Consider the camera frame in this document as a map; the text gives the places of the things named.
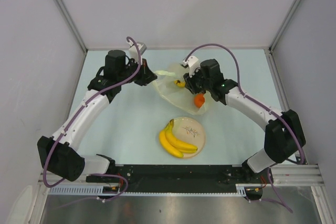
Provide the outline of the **orange fake fruit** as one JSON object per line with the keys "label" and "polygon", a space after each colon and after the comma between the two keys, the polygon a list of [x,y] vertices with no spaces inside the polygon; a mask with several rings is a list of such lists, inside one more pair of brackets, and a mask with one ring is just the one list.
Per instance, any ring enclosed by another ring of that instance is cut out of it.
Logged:
{"label": "orange fake fruit", "polygon": [[201,108],[205,103],[205,98],[203,93],[199,93],[194,97],[194,104],[197,108]]}

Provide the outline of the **yellow fake bell pepper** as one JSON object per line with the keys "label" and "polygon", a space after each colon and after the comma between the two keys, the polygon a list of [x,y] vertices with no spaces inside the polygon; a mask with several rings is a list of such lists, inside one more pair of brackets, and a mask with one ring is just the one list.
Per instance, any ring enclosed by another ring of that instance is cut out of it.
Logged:
{"label": "yellow fake bell pepper", "polygon": [[174,84],[179,88],[184,88],[185,87],[185,81],[175,80]]}

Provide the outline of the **yellow-green plastic bag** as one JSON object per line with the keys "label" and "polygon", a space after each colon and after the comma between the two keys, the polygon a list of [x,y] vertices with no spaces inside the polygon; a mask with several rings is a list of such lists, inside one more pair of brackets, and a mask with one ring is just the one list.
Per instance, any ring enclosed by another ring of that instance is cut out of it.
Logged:
{"label": "yellow-green plastic bag", "polygon": [[191,94],[185,87],[179,87],[174,81],[184,81],[183,75],[188,70],[183,68],[179,63],[173,63],[166,70],[157,70],[154,72],[157,79],[152,82],[157,93],[171,105],[191,114],[202,115],[207,112],[214,104],[211,95],[206,92],[204,94],[205,102],[198,108],[194,103],[196,95]]}

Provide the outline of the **cream plate with branch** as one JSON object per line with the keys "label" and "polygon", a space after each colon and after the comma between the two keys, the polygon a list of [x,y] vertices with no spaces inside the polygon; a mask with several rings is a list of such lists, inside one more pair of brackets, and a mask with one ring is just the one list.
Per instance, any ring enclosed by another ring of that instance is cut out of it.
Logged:
{"label": "cream plate with branch", "polygon": [[206,134],[203,126],[198,121],[188,117],[174,118],[173,134],[180,140],[198,147],[196,153],[184,154],[184,158],[179,159],[195,157],[203,150],[206,143]]}

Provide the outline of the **yellow fake banana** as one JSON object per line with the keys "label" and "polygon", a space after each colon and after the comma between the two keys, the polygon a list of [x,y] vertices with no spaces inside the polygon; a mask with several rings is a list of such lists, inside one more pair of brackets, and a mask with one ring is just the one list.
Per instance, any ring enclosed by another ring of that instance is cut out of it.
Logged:
{"label": "yellow fake banana", "polygon": [[174,119],[171,119],[159,133],[159,142],[165,151],[176,158],[184,158],[184,154],[196,153],[198,147],[177,138],[173,134],[173,127]]}

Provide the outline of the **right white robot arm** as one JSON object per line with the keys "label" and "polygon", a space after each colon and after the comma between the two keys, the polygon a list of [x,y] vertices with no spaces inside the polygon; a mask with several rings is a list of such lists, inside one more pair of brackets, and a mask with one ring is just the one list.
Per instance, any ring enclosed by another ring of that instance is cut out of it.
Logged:
{"label": "right white robot arm", "polygon": [[302,151],[306,139],[295,111],[283,112],[248,96],[240,90],[237,82],[224,78],[215,59],[200,62],[191,56],[182,65],[188,69],[183,78],[185,87],[192,94],[209,92],[214,101],[238,110],[265,132],[263,148],[243,162],[245,181],[254,183],[263,170]]}

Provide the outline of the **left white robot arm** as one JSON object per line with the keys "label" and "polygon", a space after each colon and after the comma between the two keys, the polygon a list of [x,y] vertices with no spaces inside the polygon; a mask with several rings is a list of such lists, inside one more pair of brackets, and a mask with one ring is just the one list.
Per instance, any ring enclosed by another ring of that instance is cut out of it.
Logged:
{"label": "left white robot arm", "polygon": [[104,155],[80,156],[78,149],[83,137],[98,115],[112,102],[124,84],[147,86],[157,79],[142,57],[146,47],[137,43],[123,50],[110,50],[104,66],[100,67],[90,81],[79,106],[66,122],[50,137],[42,136],[37,142],[43,181],[47,173],[53,173],[73,182],[81,175],[97,174],[103,181],[115,178],[116,169],[112,159]]}

